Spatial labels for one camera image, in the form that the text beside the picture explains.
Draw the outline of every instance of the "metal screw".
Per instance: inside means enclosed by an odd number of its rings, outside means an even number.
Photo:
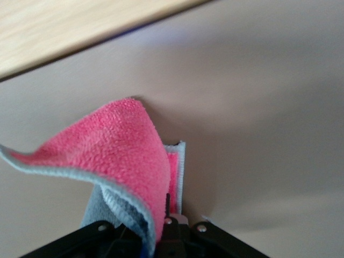
[[[172,224],[172,220],[170,218],[165,219],[165,224]]]
[[[206,227],[204,226],[204,225],[198,225],[197,226],[197,230],[199,231],[199,232],[205,232],[206,231]]]
[[[106,230],[108,227],[105,224],[102,224],[98,227],[98,231],[104,231]]]

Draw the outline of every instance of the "microfiber cloth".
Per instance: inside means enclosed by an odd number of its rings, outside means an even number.
[[[185,143],[164,146],[139,101],[109,103],[69,126],[33,153],[0,145],[0,156],[30,174],[95,184],[82,225],[106,219],[142,238],[152,257],[161,239],[166,194],[181,212]]]

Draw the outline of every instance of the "white wall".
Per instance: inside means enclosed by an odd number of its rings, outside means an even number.
[[[0,142],[33,151],[140,96],[188,144],[185,213],[272,257],[342,257],[344,2],[216,1],[0,84]],[[78,228],[91,185],[0,161],[0,256]]]

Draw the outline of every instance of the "pink microfiber cloth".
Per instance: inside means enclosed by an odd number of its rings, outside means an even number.
[[[105,209],[142,238],[148,256],[160,240],[166,194],[181,212],[185,143],[164,146],[139,101],[112,102],[24,154],[0,146],[0,155],[30,174],[63,176],[95,184]],[[91,203],[83,224],[97,218]]]

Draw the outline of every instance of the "wooden shelf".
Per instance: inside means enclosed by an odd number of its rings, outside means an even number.
[[[208,1],[1,1],[0,79],[204,2]]]

